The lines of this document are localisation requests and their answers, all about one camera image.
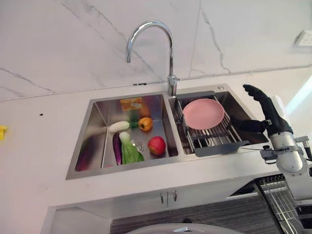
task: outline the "metal robot arm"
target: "metal robot arm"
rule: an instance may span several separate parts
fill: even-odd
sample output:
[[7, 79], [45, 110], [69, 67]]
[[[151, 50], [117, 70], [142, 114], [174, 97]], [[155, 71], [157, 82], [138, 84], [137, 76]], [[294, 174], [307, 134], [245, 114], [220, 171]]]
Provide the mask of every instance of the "metal robot arm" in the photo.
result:
[[251, 132], [263, 132], [266, 129], [274, 150], [261, 151], [262, 157], [265, 160], [276, 159], [276, 165], [284, 174], [295, 200], [312, 199], [312, 178], [309, 175], [309, 168], [306, 159], [303, 157], [303, 151], [297, 145], [298, 142], [303, 142], [307, 155], [311, 156], [308, 137], [303, 136], [296, 139], [293, 137], [291, 126], [277, 111], [284, 109], [284, 107], [275, 106], [282, 105], [281, 101], [273, 103], [271, 98], [252, 85], [245, 84], [243, 87], [254, 100], [260, 103], [265, 120], [260, 122], [233, 118], [233, 125]]

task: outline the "white countertop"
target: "white countertop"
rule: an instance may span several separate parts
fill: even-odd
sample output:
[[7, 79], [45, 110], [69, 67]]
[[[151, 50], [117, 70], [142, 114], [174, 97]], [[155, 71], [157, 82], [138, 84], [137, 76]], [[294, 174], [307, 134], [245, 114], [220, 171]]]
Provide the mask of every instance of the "white countertop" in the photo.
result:
[[[309, 74], [310, 69], [297, 69], [202, 78], [181, 81], [178, 89], [227, 83], [262, 119], [259, 105], [245, 93], [243, 83], [268, 95], [278, 94], [286, 104]], [[276, 166], [263, 162], [259, 152], [250, 152], [65, 180], [89, 100], [163, 90], [167, 90], [166, 84], [153, 84], [0, 102], [0, 124], [9, 127], [0, 141], [0, 233], [40, 233], [51, 206], [277, 171]], [[140, 177], [140, 183], [133, 183], [134, 177]]]

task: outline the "white marble backsplash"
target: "white marble backsplash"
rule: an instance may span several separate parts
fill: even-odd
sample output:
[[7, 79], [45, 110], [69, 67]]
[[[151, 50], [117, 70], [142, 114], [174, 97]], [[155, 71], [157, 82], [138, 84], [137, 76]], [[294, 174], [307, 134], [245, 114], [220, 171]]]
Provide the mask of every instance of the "white marble backsplash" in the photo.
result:
[[166, 80], [168, 41], [157, 28], [126, 42], [140, 23], [159, 20], [174, 37], [180, 78], [311, 63], [293, 42], [312, 29], [310, 0], [2, 0], [0, 100]]

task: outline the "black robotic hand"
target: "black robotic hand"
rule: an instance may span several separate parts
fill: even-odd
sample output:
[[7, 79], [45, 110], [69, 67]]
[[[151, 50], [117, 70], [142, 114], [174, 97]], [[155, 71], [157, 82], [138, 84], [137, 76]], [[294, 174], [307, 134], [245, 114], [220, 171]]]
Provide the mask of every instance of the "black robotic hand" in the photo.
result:
[[243, 87], [245, 91], [248, 92], [249, 96], [252, 96], [254, 100], [260, 103], [265, 116], [265, 121], [239, 120], [235, 117], [231, 117], [234, 126], [241, 130], [250, 132], [263, 132], [267, 129], [269, 137], [273, 134], [281, 132], [293, 133], [293, 130], [287, 121], [278, 115], [271, 98], [252, 85], [244, 84]]

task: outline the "chrome faucet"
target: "chrome faucet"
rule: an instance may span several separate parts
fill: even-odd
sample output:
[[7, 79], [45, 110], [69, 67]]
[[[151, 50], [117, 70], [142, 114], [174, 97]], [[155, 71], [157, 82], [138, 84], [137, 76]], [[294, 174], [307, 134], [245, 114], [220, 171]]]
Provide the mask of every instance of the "chrome faucet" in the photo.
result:
[[131, 51], [133, 44], [138, 37], [138, 35], [144, 31], [145, 29], [149, 27], [157, 27], [160, 28], [162, 31], [164, 31], [168, 37], [169, 40], [169, 75], [167, 77], [168, 79], [168, 93], [169, 95], [176, 95], [176, 83], [179, 78], [177, 78], [175, 75], [173, 75], [173, 40], [172, 40], [172, 35], [169, 30], [169, 28], [162, 22], [156, 21], [156, 20], [150, 20], [146, 21], [142, 24], [140, 24], [131, 34], [129, 37], [128, 43], [127, 43], [127, 48], [126, 48], [126, 63], [130, 63], [130, 58], [131, 58]]

